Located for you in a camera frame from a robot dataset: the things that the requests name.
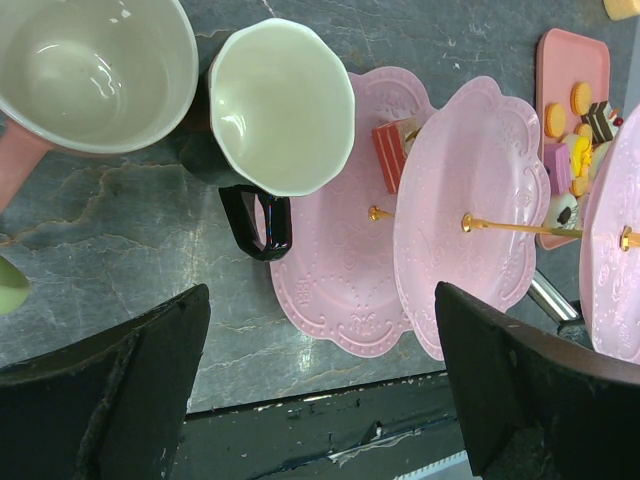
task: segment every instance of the pink handle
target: pink handle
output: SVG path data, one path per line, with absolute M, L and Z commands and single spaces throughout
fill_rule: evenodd
M 52 145 L 11 120 L 0 138 L 0 213 Z

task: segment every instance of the gold stand pole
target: gold stand pole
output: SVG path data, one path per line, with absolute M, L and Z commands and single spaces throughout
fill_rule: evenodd
M 462 217 L 462 230 L 470 232 L 478 229 L 498 228 L 500 230 L 514 230 L 516 232 L 539 233 L 541 235 L 555 235 L 556 237 L 582 238 L 582 230 L 565 230 L 564 228 L 546 228 L 546 227 L 529 227 L 527 225 L 511 225 L 509 223 L 495 223 L 474 218 L 473 215 L 467 213 Z
M 392 218 L 393 213 L 385 212 L 377 206 L 369 209 L 369 220 L 377 222 L 382 218 Z M 500 230 L 512 230 L 516 232 L 537 233 L 540 235 L 554 235 L 556 237 L 582 238 L 582 230 L 565 230 L 564 228 L 530 227 L 527 225 L 512 225 L 509 223 L 496 223 L 482 218 L 475 218 L 467 213 L 462 217 L 462 230 L 484 230 L 487 228 L 497 228 Z M 628 252 L 630 248 L 640 247 L 640 233 L 634 233 L 631 227 L 624 227 L 620 236 L 620 248 L 623 252 Z

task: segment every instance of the metal pipe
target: metal pipe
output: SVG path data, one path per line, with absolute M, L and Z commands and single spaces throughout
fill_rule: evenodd
M 580 314 L 576 309 L 537 269 L 527 293 L 558 325 L 580 318 Z

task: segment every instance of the green object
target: green object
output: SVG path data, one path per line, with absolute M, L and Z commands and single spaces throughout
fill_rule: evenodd
M 0 257 L 0 315 L 13 312 L 29 296 L 29 281 L 7 259 Z

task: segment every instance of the pink mug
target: pink mug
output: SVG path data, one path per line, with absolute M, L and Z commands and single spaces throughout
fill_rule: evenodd
M 197 80 L 178 0 L 3 0 L 0 212 L 51 149 L 118 155 L 166 136 Z

